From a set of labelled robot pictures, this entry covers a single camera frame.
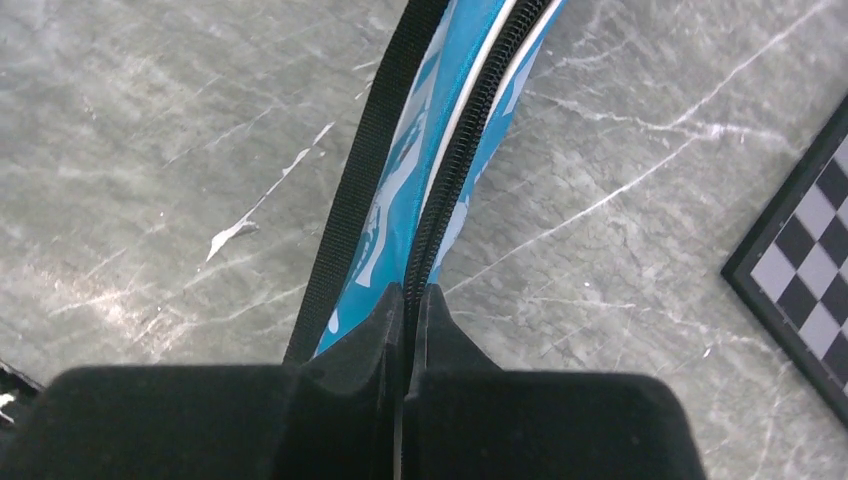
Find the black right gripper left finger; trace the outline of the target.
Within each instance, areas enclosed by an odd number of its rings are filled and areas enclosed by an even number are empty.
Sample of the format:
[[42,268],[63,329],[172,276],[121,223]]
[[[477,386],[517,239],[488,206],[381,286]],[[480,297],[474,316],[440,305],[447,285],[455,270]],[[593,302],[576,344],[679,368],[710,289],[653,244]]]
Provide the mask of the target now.
[[403,299],[295,366],[86,367],[57,377],[5,479],[397,479]]

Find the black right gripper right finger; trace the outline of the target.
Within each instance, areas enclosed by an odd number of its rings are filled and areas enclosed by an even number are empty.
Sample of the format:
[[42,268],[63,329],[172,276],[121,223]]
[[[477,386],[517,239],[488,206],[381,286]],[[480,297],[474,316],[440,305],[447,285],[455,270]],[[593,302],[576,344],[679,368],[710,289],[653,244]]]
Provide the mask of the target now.
[[405,479],[702,479],[687,415],[642,374],[506,370],[424,290],[404,402]]

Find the blue racket carry bag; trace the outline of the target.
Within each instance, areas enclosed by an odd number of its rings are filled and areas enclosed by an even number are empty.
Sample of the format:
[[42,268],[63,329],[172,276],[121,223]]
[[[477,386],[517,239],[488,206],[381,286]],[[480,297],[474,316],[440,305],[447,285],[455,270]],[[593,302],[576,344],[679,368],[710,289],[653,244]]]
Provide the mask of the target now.
[[413,337],[560,1],[410,1],[374,78],[284,360],[328,351],[403,289]]

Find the black white chessboard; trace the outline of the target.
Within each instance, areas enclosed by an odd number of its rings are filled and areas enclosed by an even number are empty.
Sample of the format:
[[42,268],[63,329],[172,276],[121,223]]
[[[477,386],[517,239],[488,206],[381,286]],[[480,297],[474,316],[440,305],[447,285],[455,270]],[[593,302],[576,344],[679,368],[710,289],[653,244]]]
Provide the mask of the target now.
[[730,255],[723,278],[847,420],[847,104]]

